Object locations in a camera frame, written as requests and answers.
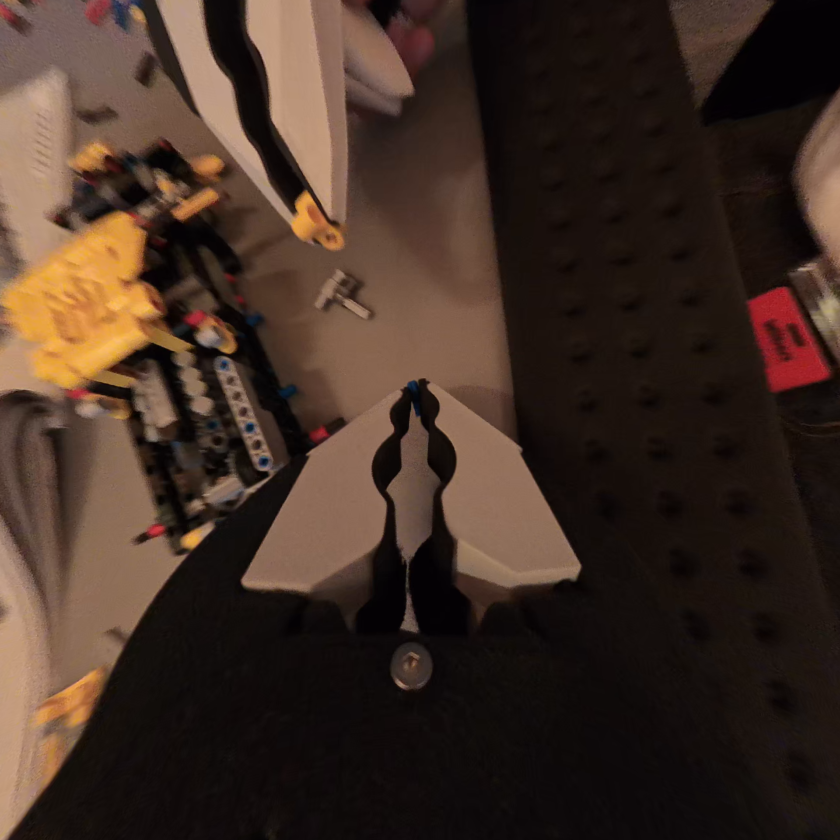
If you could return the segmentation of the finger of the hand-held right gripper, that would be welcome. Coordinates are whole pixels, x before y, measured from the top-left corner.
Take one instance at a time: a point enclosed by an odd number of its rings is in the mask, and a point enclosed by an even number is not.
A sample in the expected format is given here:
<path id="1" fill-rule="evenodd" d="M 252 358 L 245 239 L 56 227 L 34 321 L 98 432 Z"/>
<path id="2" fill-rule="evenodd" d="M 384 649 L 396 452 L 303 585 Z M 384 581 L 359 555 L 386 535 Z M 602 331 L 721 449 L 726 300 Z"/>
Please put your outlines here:
<path id="1" fill-rule="evenodd" d="M 153 2 L 153 39 L 188 107 L 290 222 L 308 185 L 271 121 L 245 2 Z"/>
<path id="2" fill-rule="evenodd" d="M 399 115 L 414 85 L 385 31 L 401 2 L 245 2 L 269 115 L 309 192 L 347 217 L 349 105 Z"/>

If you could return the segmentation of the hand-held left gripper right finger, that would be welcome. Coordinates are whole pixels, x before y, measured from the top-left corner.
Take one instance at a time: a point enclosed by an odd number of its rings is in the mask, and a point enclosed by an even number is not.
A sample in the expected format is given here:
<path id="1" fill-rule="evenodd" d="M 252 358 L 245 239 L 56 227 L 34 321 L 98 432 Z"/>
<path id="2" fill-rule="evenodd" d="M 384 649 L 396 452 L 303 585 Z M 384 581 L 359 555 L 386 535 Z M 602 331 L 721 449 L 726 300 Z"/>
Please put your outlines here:
<path id="1" fill-rule="evenodd" d="M 429 536 L 413 556 L 421 632 L 472 632 L 494 605 L 578 581 L 582 566 L 521 448 L 440 386 L 419 380 Z"/>

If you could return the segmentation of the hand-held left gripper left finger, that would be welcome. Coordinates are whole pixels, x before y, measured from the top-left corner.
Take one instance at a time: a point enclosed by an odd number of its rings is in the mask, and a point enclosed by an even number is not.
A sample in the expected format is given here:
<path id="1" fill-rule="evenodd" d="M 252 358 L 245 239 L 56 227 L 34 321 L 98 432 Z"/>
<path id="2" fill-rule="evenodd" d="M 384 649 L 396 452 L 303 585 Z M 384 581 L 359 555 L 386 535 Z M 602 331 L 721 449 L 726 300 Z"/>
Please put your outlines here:
<path id="1" fill-rule="evenodd" d="M 243 576 L 254 592 L 335 604 L 357 632 L 398 632 L 406 563 L 389 492 L 403 467 L 413 394 L 405 387 L 311 451 Z"/>

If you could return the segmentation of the pile of small coloured pins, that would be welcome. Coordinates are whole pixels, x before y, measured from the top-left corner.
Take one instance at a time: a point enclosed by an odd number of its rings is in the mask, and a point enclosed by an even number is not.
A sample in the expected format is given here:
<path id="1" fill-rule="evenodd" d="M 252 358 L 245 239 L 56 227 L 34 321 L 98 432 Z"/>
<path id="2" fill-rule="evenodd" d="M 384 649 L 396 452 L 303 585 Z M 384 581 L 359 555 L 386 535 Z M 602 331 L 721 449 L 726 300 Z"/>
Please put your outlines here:
<path id="1" fill-rule="evenodd" d="M 165 92 L 142 12 L 140 2 L 2 2 L 2 93 L 60 70 L 78 112 L 139 117 Z"/>

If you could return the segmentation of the yellow pin-hole connector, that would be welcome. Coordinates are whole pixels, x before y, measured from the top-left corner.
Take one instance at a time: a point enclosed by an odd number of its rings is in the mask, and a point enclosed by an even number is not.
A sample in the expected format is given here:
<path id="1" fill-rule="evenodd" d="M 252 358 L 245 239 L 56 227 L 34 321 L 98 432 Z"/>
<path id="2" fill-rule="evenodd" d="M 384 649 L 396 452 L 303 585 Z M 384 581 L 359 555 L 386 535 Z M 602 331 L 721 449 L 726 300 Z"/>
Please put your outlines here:
<path id="1" fill-rule="evenodd" d="M 300 241 L 310 245 L 331 252 L 345 247 L 344 226 L 331 220 L 309 192 L 303 192 L 297 198 L 290 228 Z"/>

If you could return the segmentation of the grey T-shaped brick piece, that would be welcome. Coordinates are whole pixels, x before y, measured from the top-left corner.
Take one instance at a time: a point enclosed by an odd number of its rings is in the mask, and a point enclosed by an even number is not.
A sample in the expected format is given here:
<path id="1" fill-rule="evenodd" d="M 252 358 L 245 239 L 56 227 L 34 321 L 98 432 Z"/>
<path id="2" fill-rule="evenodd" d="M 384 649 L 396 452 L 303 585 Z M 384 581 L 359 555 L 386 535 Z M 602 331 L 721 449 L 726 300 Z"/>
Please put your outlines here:
<path id="1" fill-rule="evenodd" d="M 341 299 L 347 297 L 355 300 L 354 295 L 359 288 L 360 282 L 357 279 L 347 275 L 341 269 L 337 269 L 322 284 L 314 302 L 314 307 L 320 311 L 324 311 L 332 305 L 341 307 Z"/>

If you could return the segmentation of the yellow black brick car model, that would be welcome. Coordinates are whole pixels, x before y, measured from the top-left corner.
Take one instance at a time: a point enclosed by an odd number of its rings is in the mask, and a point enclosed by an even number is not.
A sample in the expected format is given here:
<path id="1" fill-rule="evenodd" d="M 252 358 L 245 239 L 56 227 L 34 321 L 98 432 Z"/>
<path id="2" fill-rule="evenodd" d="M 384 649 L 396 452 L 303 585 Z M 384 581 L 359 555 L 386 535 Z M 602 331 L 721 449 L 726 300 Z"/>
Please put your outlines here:
<path id="1" fill-rule="evenodd" d="M 2 314 L 31 369 L 82 417 L 127 425 L 154 503 L 135 545 L 193 550 L 290 458 L 345 426 L 305 430 L 241 294 L 242 262 L 215 227 L 225 162 L 159 140 L 94 142 L 48 220 L 65 244 L 14 279 Z"/>

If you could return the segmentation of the person's right hand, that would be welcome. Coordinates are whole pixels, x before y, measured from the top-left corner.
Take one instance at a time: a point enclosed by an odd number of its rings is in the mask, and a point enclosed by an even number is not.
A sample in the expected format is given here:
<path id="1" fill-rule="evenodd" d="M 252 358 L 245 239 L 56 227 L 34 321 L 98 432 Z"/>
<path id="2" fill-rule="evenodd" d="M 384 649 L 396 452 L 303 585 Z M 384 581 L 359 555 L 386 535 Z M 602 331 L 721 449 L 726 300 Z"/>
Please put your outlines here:
<path id="1" fill-rule="evenodd" d="M 385 28 L 411 77 L 434 53 L 434 34 L 428 24 L 439 6 L 438 1 L 402 1 Z"/>

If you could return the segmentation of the red label card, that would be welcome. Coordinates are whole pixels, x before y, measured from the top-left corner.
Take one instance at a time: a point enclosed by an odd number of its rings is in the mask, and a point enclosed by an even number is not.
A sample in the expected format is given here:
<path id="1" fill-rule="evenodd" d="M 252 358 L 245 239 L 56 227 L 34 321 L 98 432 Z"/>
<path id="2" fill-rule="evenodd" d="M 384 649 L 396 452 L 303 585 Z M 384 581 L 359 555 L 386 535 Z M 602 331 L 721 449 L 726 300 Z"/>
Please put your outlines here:
<path id="1" fill-rule="evenodd" d="M 772 394 L 830 381 L 835 369 L 789 287 L 776 287 L 748 301 L 755 342 Z"/>

